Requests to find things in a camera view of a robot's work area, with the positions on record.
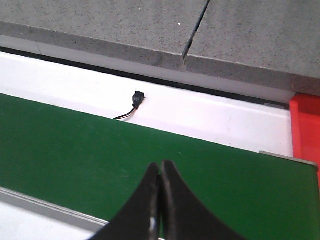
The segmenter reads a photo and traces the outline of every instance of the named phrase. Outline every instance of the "gray stone slab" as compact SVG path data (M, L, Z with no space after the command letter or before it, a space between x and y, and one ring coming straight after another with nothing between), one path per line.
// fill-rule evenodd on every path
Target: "gray stone slab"
M211 0L186 69L320 96L320 1Z
M0 35L180 70L207 0L0 0Z

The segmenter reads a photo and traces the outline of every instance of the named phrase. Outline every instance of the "red object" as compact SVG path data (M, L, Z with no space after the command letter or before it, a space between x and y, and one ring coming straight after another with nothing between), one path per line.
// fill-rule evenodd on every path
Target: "red object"
M298 94L290 100L290 112L293 156L320 166L320 97Z

